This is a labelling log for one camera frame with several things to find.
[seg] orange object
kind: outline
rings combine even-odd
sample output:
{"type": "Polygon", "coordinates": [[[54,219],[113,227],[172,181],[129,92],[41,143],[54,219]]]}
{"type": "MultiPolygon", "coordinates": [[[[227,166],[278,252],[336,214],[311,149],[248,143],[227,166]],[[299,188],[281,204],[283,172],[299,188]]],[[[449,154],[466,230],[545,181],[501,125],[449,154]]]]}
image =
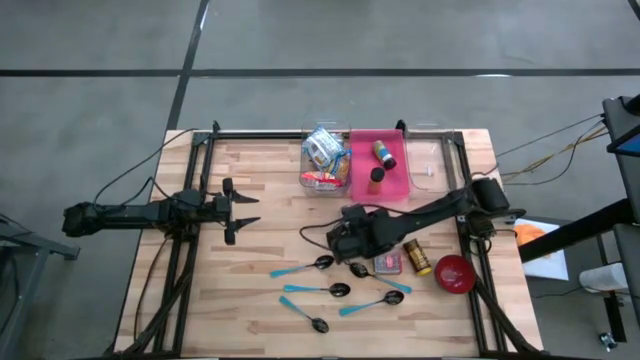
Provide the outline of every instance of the orange object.
{"type": "Polygon", "coordinates": [[[522,246],[546,234],[544,230],[531,224],[516,225],[514,230],[518,234],[516,239],[518,246],[522,246]]]}

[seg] jar lid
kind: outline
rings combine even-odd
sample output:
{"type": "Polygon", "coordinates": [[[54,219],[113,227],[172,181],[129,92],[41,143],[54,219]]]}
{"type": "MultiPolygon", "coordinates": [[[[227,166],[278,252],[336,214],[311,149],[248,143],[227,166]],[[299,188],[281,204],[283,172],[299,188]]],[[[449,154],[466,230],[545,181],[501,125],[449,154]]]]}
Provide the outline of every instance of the jar lid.
{"type": "Polygon", "coordinates": [[[371,170],[371,180],[375,182],[380,182],[384,179],[384,169],[383,168],[373,168],[371,170]]]}

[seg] spoon head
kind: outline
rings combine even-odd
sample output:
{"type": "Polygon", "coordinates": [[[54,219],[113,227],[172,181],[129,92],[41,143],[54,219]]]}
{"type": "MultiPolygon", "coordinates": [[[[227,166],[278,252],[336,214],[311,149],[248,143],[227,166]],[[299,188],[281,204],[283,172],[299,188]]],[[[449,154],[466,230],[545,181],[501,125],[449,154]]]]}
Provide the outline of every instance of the spoon head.
{"type": "Polygon", "coordinates": [[[320,318],[315,318],[311,320],[311,326],[313,326],[313,328],[319,332],[319,333],[328,333],[329,332],[329,325],[327,324],[326,321],[320,319],[320,318]]]}
{"type": "Polygon", "coordinates": [[[347,284],[335,283],[329,287],[329,292],[335,297],[343,297],[351,292],[351,287],[347,284]]]}
{"type": "Polygon", "coordinates": [[[351,273],[359,278],[364,278],[367,276],[370,276],[371,274],[369,274],[369,270],[367,270],[367,267],[360,264],[360,263],[351,263],[349,264],[349,270],[351,270],[351,273]]]}
{"type": "Polygon", "coordinates": [[[389,305],[398,305],[404,300],[404,294],[397,290],[391,290],[384,294],[384,302],[389,305]]]}
{"type": "Polygon", "coordinates": [[[333,264],[335,259],[331,255],[322,255],[316,259],[313,265],[318,269],[326,269],[333,264]]]}

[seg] small bottle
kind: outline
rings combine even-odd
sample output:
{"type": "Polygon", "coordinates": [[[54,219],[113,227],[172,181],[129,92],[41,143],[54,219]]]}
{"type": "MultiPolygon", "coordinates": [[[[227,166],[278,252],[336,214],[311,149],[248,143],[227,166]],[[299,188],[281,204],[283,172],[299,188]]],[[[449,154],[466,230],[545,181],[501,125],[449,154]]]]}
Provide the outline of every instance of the small bottle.
{"type": "Polygon", "coordinates": [[[367,191],[369,194],[379,194],[380,189],[382,188],[382,179],[384,179],[384,169],[383,168],[373,168],[371,170],[371,178],[369,180],[369,187],[367,191]]]}
{"type": "Polygon", "coordinates": [[[382,141],[378,140],[373,143],[373,153],[376,154],[378,161],[386,170],[391,170],[396,166],[396,160],[382,141]]]}
{"type": "Polygon", "coordinates": [[[429,259],[427,259],[427,256],[424,254],[418,240],[413,239],[402,245],[402,247],[407,252],[407,255],[409,255],[411,265],[413,265],[413,269],[416,271],[418,276],[424,276],[431,272],[429,259]]]}

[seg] red bowl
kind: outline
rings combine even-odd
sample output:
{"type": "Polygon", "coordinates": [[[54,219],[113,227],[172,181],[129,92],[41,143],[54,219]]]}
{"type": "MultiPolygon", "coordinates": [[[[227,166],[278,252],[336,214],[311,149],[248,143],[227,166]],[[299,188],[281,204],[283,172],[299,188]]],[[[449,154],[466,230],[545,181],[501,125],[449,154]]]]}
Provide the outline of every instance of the red bowl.
{"type": "Polygon", "coordinates": [[[438,284],[453,294],[466,294],[476,283],[475,269],[460,255],[441,258],[436,265],[435,276],[438,284]]]}

